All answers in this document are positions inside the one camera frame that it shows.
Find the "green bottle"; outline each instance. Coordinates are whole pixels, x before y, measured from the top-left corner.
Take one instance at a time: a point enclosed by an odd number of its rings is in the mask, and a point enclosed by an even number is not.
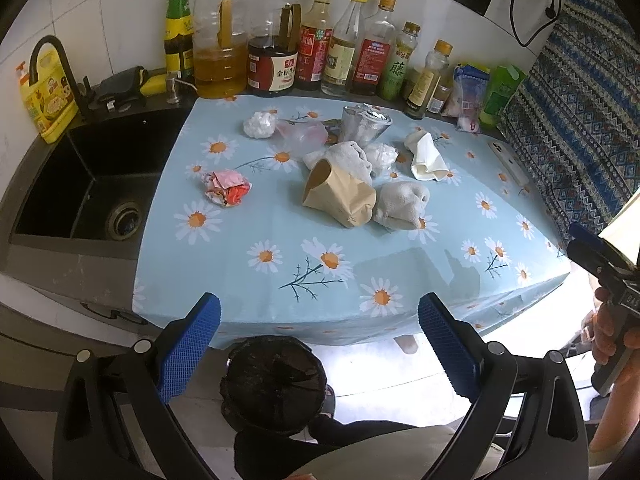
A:
[[[400,93],[409,58],[418,46],[418,33],[420,33],[419,25],[405,22],[404,29],[396,36],[395,45],[378,86],[378,95],[386,101],[392,101]]]

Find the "crumpled paper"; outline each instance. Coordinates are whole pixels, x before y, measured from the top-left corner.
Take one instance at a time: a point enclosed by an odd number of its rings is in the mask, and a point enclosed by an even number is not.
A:
[[[202,181],[207,186],[207,197],[222,207],[238,205],[251,189],[251,183],[234,170],[211,171],[204,174]]]
[[[271,112],[256,112],[242,124],[242,127],[247,137],[266,139],[276,130],[276,116]]]

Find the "black sink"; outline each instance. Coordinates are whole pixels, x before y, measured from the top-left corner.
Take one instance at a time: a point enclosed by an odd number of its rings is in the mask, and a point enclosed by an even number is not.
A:
[[[184,108],[155,110],[67,132],[33,184],[15,233],[139,243],[188,114]]]

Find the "plastic container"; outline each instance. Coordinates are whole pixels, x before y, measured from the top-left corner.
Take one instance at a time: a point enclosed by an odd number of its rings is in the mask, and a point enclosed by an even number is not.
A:
[[[396,0],[380,0],[378,11],[363,20],[364,37],[348,88],[353,94],[375,95],[385,69],[396,28],[389,21]]]
[[[446,41],[438,40],[433,50],[427,54],[424,69],[418,82],[406,100],[404,113],[412,119],[420,120],[440,81],[444,70],[449,67],[449,54],[453,47]]]
[[[491,70],[484,104],[480,111],[482,124],[494,126],[498,122],[507,102],[526,76],[522,70],[513,65],[498,66]]]
[[[343,96],[347,93],[347,81],[354,69],[356,45],[362,36],[360,10],[365,3],[367,0],[351,0],[335,24],[322,72],[321,88],[325,94]]]
[[[392,101],[400,93],[409,58],[415,47],[418,46],[419,33],[419,25],[406,22],[404,29],[396,36],[391,54],[386,62],[385,71],[382,73],[380,85],[378,85],[378,95],[386,101]]]
[[[241,0],[195,0],[193,65],[198,95],[219,99],[246,86],[247,33]]]
[[[302,17],[300,51],[296,68],[296,88],[319,90],[329,40],[334,32],[331,0],[314,0],[311,10]]]
[[[291,92],[300,40],[300,4],[259,0],[249,34],[249,92],[277,97]]]
[[[29,86],[24,63],[16,68],[20,82],[20,97],[29,117],[42,138],[49,144],[58,140],[78,113],[78,105],[66,80],[60,58],[54,48],[38,56],[38,82]]]

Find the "crumpled red wrapper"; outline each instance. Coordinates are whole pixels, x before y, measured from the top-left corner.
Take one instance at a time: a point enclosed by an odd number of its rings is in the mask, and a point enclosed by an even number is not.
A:
[[[207,186],[207,197],[222,207],[238,205],[251,189],[251,183],[234,170],[211,171],[202,180]]]

